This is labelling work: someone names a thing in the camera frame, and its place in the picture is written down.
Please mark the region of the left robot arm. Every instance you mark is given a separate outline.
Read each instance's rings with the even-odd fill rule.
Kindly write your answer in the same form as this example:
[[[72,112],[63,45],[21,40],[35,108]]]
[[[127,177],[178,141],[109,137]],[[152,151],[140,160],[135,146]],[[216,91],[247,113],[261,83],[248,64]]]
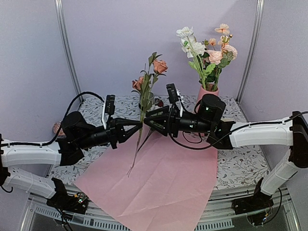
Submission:
[[[106,126],[96,127],[86,122],[78,112],[68,114],[62,121],[64,138],[50,144],[0,142],[0,184],[18,187],[44,197],[47,205],[59,210],[76,212],[87,206],[85,196],[69,195],[60,179],[44,178],[22,169],[25,165],[72,166],[84,157],[84,151],[96,147],[127,141],[142,128],[137,120],[109,118]]]

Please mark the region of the white peony flower stem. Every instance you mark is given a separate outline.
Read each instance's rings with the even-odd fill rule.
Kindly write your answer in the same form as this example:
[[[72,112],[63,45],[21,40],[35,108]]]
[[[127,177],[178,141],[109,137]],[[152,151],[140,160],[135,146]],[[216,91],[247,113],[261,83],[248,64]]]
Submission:
[[[182,51],[186,53],[189,66],[196,70],[197,73],[203,72],[203,55],[205,53],[205,45],[196,41],[194,36],[189,36],[181,39]]]

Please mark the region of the pink wrapping paper sheet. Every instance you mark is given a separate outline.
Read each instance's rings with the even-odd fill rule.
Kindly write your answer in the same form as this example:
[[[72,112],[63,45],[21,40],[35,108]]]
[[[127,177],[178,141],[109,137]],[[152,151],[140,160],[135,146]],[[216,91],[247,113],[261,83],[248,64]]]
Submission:
[[[180,199],[199,199],[207,203],[217,180],[218,152],[215,148],[189,150],[170,138],[153,134],[141,148],[131,166],[136,147],[134,135],[117,149],[107,149],[79,176],[75,185],[98,207],[119,215],[114,200],[145,196],[152,206]]]

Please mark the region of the dusty orange rose stem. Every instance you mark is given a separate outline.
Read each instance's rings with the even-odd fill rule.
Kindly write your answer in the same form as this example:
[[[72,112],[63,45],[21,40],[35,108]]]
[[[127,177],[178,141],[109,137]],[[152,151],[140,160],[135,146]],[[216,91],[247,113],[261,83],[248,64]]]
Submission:
[[[168,69],[166,61],[158,59],[161,56],[156,51],[153,52],[148,58],[148,63],[144,65],[144,69],[140,71],[142,75],[132,81],[132,92],[138,92],[140,95],[140,122],[142,125],[146,112],[154,105],[150,99],[152,88],[160,76],[166,76],[165,72]]]

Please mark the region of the peach blossom flower stem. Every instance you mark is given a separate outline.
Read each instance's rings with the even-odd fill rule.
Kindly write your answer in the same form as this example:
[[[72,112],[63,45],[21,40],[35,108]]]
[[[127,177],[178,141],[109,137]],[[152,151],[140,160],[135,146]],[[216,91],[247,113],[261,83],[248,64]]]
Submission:
[[[218,28],[215,28],[214,31],[220,34],[219,40],[215,38],[210,38],[208,41],[208,50],[219,51],[223,43],[230,44],[230,40],[233,35],[230,32],[230,27],[227,24],[220,24]]]

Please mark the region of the peach rose flower stem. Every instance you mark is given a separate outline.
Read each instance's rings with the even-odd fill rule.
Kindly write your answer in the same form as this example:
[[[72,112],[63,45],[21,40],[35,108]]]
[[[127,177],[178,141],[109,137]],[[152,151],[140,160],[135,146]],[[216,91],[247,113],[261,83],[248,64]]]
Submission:
[[[222,52],[222,59],[221,59],[221,63],[219,64],[219,69],[222,72],[223,68],[228,66],[231,63],[231,61],[233,61],[237,58],[238,51],[234,46],[232,46],[228,43],[223,43],[222,46],[221,46],[221,49],[219,51]],[[209,70],[211,70],[211,72],[212,72],[214,67],[215,67],[215,64],[211,64],[211,67],[210,67]]]

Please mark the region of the white blossom flower stem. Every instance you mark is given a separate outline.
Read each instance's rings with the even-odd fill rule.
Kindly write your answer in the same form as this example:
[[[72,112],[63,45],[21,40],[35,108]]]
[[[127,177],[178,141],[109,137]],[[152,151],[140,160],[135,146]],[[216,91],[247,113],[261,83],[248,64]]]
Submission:
[[[199,81],[202,87],[206,89],[206,82],[208,76],[214,71],[216,64],[205,65],[205,58],[203,55],[206,52],[206,46],[196,40],[193,33],[193,28],[185,26],[176,31],[177,37],[181,40],[182,51],[186,53],[187,58],[192,59],[189,61],[189,66],[196,70],[199,75]]]

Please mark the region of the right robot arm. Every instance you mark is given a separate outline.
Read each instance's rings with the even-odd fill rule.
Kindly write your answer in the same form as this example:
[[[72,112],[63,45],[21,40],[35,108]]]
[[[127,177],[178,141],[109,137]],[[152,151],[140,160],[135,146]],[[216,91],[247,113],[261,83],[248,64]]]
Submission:
[[[308,124],[303,112],[294,111],[289,117],[272,121],[240,123],[222,119],[226,105],[216,95],[205,94],[195,113],[182,112],[177,101],[171,97],[171,106],[149,112],[144,123],[172,140],[180,131],[204,133],[207,148],[232,150],[258,145],[266,152],[270,146],[275,154],[285,151],[271,172],[257,182],[253,195],[233,200],[236,214],[272,206],[273,194],[300,169],[308,167]]]

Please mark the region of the pink rose flower stem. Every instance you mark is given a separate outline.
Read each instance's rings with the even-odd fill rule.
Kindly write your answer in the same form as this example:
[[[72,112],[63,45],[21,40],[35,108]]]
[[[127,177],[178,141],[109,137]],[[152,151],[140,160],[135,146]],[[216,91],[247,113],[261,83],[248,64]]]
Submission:
[[[221,51],[206,50],[203,55],[204,70],[206,70],[210,64],[215,64],[214,69],[206,77],[205,80],[205,89],[207,91],[218,90],[218,79],[221,72],[221,70],[219,69],[219,64],[221,63],[221,59],[222,59]]]

